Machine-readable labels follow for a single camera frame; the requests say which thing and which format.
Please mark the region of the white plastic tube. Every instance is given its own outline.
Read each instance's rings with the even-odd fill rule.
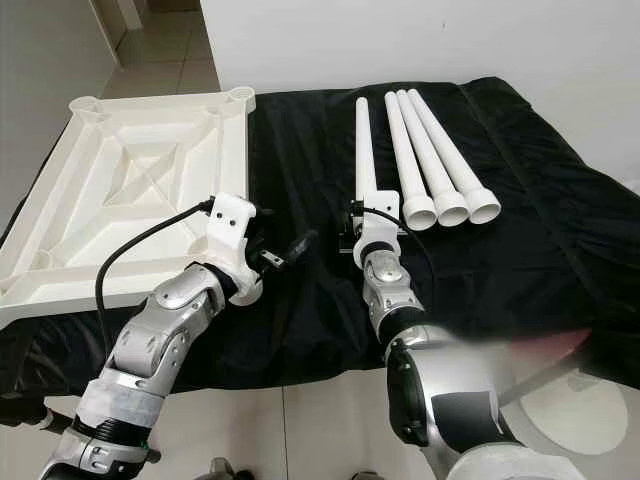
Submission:
[[[417,90],[409,90],[409,98],[418,117],[429,134],[429,138],[440,155],[442,163],[453,180],[456,188],[464,195],[469,208],[471,223],[487,223],[498,216],[500,202],[493,192],[485,188],[471,167],[455,146],[440,122],[431,112]]]
[[[391,140],[393,141],[400,186],[404,197],[402,214],[410,229],[426,230],[436,223],[436,209],[422,183],[418,163],[411,149],[411,142],[402,120],[396,94],[387,92],[384,96],[384,103],[387,106]]]
[[[409,131],[411,143],[420,161],[422,173],[427,180],[429,192],[438,214],[438,223],[443,227],[460,225],[469,218],[469,211],[464,197],[456,191],[447,171],[444,169],[438,152],[434,148],[429,135],[425,131],[420,118],[409,100],[407,92],[398,90],[398,102],[402,118]]]
[[[377,189],[369,104],[366,98],[360,97],[356,100],[356,200],[363,200],[365,193]]]

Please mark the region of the cable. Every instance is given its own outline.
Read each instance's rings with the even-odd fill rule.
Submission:
[[[109,352],[111,351],[111,339],[109,334],[107,333],[107,327],[104,322],[105,317],[105,308],[104,308],[104,297],[102,294],[102,286],[104,284],[104,277],[107,274],[107,270],[109,267],[127,250],[136,246],[138,243],[143,241],[144,239],[150,237],[151,235],[158,233],[160,230],[163,230],[175,223],[178,223],[180,220],[183,220],[196,212],[211,212],[213,208],[214,197],[211,197],[209,200],[204,202],[200,202],[197,205],[194,205],[188,210],[184,212],[178,213],[177,215],[161,222],[148,230],[145,230],[140,235],[135,236],[127,243],[118,248],[115,252],[113,252],[109,258],[105,260],[100,269],[98,270],[98,274],[96,275],[96,283],[95,283],[95,296],[96,296],[96,307],[98,310],[98,323],[100,325],[100,332],[102,333],[102,341],[104,343],[104,355],[105,360],[109,357]]]
[[[420,240],[420,238],[418,237],[418,235],[416,235],[416,233],[411,230],[409,228],[409,226],[404,223],[402,220],[398,220],[397,218],[389,215],[388,213],[384,213],[381,212],[380,210],[376,210],[375,208],[369,208],[369,207],[359,207],[359,206],[355,206],[357,210],[361,210],[363,213],[372,213],[374,215],[378,215],[379,217],[382,217],[386,220],[389,220],[392,223],[395,223],[398,227],[400,227],[402,230],[404,230],[407,235],[409,235],[409,237],[411,237],[411,239],[416,242],[416,244],[418,245],[418,247],[420,247],[420,250],[422,251],[422,255],[424,256],[425,260],[427,261],[427,264],[429,265],[429,272],[431,273],[431,310],[435,310],[435,300],[436,300],[436,273],[435,273],[435,269],[433,268],[433,261],[431,260],[431,255],[429,255],[429,251],[427,250],[427,248],[424,246],[424,244],[422,243],[422,241]]]

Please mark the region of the floor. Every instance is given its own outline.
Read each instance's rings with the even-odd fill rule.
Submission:
[[[125,34],[117,53],[121,66],[103,98],[220,90],[200,12],[150,14],[142,30]]]
[[[130,32],[122,40],[118,53],[122,68],[109,81],[105,98],[219,90],[197,13],[151,18],[144,31]],[[504,354],[501,347],[496,351]],[[605,455],[571,456],[589,480],[609,479],[613,472],[619,480],[631,480],[640,471],[640,392],[622,391],[630,418],[626,440]],[[77,401],[58,397],[47,403],[72,414]],[[376,470],[387,480],[432,480],[417,449],[402,444],[391,431],[387,409],[382,370],[284,388],[172,395],[150,441],[163,459],[145,466],[139,478],[195,478],[208,470],[213,456],[225,456],[236,468],[250,468],[258,480],[348,480],[363,469]],[[536,430],[517,403],[504,414],[526,444],[567,454]],[[606,421],[607,412],[594,415],[594,424]],[[0,427],[0,478],[36,478],[58,438],[24,426]]]

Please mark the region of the black cloth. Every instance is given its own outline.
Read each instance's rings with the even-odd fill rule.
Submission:
[[[257,388],[381,365],[361,272],[338,253],[354,195],[355,100],[369,99],[378,187],[400,191],[384,93],[417,88],[503,211],[486,225],[420,232],[402,261],[433,319],[471,339],[590,327],[587,371],[640,386],[640,198],[587,167],[507,83],[393,83],[259,95],[249,116],[251,199],[276,210],[271,247],[319,233],[306,261],[266,279],[194,344],[176,390]],[[109,312],[112,336],[132,309]],[[95,314],[24,319],[0,332],[0,394],[83,391],[103,358]]]

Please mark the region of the white plastic tray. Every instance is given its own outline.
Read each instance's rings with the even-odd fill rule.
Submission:
[[[0,249],[0,329],[95,309],[98,268],[150,226],[225,191],[247,198],[255,92],[116,100],[81,97]],[[202,258],[207,217],[148,238],[109,270],[107,307],[134,305]]]

